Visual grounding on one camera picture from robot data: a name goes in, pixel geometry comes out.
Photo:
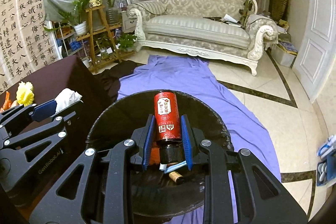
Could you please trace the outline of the red can bottle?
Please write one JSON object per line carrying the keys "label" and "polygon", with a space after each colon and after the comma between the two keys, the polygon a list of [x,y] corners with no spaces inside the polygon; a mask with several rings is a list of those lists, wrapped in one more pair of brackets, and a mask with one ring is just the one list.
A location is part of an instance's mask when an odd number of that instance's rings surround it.
{"label": "red can bottle", "polygon": [[156,121],[155,141],[159,147],[161,164],[183,161],[182,135],[177,97],[174,92],[162,90],[154,96]]}

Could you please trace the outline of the gold ornament on stand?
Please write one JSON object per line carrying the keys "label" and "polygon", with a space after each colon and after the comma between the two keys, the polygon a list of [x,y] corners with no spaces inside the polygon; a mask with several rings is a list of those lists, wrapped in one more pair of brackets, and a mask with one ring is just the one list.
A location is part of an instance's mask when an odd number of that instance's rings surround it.
{"label": "gold ornament on stand", "polygon": [[89,7],[94,8],[102,5],[102,0],[89,0]]}

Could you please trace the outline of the white ornate sofa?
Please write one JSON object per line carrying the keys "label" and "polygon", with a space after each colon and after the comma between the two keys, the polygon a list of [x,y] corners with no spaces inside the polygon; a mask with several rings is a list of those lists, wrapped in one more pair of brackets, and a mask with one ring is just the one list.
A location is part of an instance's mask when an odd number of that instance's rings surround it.
{"label": "white ornate sofa", "polygon": [[253,76],[264,51],[278,43],[276,23],[257,14],[257,2],[245,28],[205,19],[228,14],[240,21],[245,0],[156,0],[166,6],[153,15],[135,3],[128,5],[127,16],[135,19],[136,51],[142,47],[223,60],[245,65]]}

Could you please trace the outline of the blue basket on shelf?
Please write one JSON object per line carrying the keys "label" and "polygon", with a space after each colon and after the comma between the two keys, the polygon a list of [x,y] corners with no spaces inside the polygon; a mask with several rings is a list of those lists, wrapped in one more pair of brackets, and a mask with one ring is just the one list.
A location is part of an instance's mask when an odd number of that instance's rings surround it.
{"label": "blue basket on shelf", "polygon": [[72,51],[76,51],[82,47],[81,43],[76,40],[71,41],[69,45]]}

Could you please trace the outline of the purple cloth on floor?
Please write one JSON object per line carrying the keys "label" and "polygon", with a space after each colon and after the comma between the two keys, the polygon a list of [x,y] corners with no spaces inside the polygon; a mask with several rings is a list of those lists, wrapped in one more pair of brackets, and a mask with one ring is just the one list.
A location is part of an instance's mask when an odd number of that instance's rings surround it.
{"label": "purple cloth on floor", "polygon": [[281,178],[269,132],[238,98],[217,82],[206,61],[151,55],[146,65],[121,79],[117,98],[155,89],[184,92],[210,106],[228,128],[234,150],[249,149],[277,179]]}

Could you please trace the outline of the white tissue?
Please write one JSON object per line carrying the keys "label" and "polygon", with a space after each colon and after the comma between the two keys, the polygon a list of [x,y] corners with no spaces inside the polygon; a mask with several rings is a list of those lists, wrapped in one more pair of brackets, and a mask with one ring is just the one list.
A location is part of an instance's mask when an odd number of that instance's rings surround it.
{"label": "white tissue", "polygon": [[58,113],[68,106],[72,105],[73,103],[81,100],[82,95],[78,92],[75,92],[69,88],[63,89],[55,98],[56,102],[56,110],[55,112]]}

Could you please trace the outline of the dark brown tablecloth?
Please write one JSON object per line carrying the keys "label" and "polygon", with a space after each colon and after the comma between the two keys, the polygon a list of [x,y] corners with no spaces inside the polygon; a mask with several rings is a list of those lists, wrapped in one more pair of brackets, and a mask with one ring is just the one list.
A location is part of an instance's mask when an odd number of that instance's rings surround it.
{"label": "dark brown tablecloth", "polygon": [[[102,73],[94,75],[79,58],[71,56],[39,69],[25,77],[23,82],[31,82],[33,84],[35,95],[33,103],[37,105],[55,100],[56,96],[65,88],[69,88],[82,95],[81,101],[84,102],[84,106],[80,117],[67,127],[68,140],[66,155],[64,156],[64,167],[53,176],[52,181],[57,176],[60,176],[84,151],[87,136],[94,121],[117,99],[121,86],[120,76],[118,75],[117,68],[107,69]],[[18,150],[37,141],[20,146],[17,145],[14,148],[7,148]],[[40,197],[47,185],[30,203],[11,202],[1,186],[1,207],[9,205],[16,208],[29,207]]]}

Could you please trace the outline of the blue white shoes rack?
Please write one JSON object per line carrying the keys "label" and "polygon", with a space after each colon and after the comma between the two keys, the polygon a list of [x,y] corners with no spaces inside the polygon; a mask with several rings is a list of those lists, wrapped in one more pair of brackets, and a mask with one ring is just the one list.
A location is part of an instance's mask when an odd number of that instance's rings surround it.
{"label": "blue white shoes rack", "polygon": [[331,135],[318,149],[317,156],[317,186],[332,186],[335,184],[335,135]]}

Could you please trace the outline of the papers on sofa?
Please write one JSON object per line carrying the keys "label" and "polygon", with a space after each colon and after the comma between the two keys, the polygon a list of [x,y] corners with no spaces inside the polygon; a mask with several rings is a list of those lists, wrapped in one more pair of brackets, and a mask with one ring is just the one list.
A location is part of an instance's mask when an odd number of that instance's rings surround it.
{"label": "papers on sofa", "polygon": [[210,20],[213,20],[213,21],[216,21],[216,22],[221,22],[221,23],[225,23],[225,24],[228,24],[230,26],[234,26],[234,27],[238,27],[238,28],[242,28],[242,24],[232,18],[231,16],[229,16],[228,14],[224,15],[223,17],[221,16],[204,16],[205,19],[210,19]]}

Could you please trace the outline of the grey storage box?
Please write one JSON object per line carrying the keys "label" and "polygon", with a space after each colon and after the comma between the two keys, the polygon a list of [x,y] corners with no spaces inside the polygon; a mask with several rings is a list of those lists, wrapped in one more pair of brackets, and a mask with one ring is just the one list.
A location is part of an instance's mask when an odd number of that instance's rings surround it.
{"label": "grey storage box", "polygon": [[292,67],[297,54],[298,50],[289,42],[279,41],[271,50],[273,59],[284,67]]}

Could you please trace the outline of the yellow foam fruit net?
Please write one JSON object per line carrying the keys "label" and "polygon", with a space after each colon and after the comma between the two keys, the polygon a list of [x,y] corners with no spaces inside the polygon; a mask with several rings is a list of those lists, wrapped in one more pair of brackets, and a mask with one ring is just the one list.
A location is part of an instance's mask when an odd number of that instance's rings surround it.
{"label": "yellow foam fruit net", "polygon": [[18,104],[28,106],[34,101],[34,87],[31,82],[20,82],[16,93]]}

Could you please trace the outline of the orange wrapper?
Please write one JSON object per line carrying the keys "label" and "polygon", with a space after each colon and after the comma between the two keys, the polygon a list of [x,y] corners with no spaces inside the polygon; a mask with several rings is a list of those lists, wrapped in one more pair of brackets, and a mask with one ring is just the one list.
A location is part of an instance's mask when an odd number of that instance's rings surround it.
{"label": "orange wrapper", "polygon": [[5,95],[5,102],[3,103],[0,112],[4,112],[6,110],[8,110],[9,108],[11,108],[12,105],[12,101],[10,99],[10,93],[8,91],[6,91],[6,95]]}

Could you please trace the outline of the small floor potted plant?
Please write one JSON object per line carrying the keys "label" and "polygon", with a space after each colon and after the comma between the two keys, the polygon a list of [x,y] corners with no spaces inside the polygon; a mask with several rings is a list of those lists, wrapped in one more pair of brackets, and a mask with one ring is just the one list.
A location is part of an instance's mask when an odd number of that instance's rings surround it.
{"label": "small floor potted plant", "polygon": [[132,52],[137,36],[131,33],[122,33],[116,40],[118,49],[122,52]]}

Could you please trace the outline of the metal shelf rack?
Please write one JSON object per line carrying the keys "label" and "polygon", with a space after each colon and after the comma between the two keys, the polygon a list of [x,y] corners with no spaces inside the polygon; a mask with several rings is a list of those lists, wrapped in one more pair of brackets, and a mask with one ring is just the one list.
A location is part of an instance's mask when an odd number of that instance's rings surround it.
{"label": "metal shelf rack", "polygon": [[56,30],[54,31],[54,35],[62,58],[76,55],[80,59],[83,59],[84,57],[88,56],[88,39],[79,40],[78,42],[81,43],[82,47],[76,51],[72,51],[69,43],[76,40],[77,34],[74,28],[68,24],[60,22],[52,22],[52,26],[53,28],[56,28]]}

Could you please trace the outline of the calligraphy scroll wall hanging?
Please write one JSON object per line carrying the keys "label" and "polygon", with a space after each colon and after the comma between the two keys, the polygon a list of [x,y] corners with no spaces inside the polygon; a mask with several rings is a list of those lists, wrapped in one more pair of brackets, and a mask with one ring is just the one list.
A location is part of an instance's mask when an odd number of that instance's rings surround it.
{"label": "calligraphy scroll wall hanging", "polygon": [[43,0],[1,0],[1,93],[60,59]]}

